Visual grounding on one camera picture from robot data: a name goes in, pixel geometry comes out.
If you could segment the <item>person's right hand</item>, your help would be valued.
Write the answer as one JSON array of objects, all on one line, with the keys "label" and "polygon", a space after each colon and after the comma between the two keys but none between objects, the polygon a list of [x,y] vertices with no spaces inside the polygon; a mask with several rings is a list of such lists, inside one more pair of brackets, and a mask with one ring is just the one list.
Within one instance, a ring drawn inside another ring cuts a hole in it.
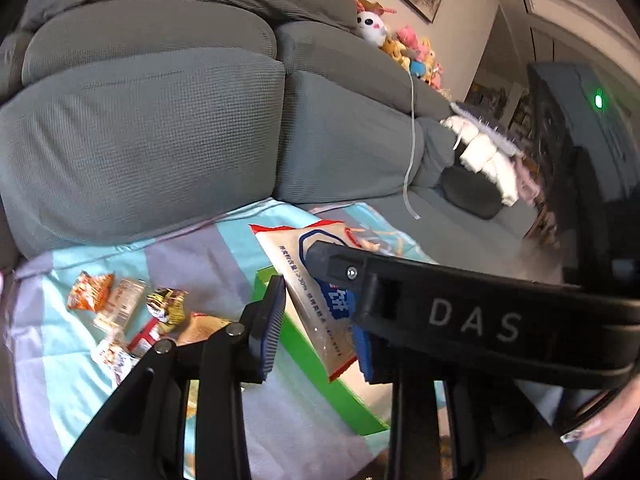
[{"label": "person's right hand", "polygon": [[599,414],[576,429],[563,434],[565,444],[591,445],[578,462],[586,478],[592,476],[610,456],[629,429],[639,411],[639,384],[627,386]]}]

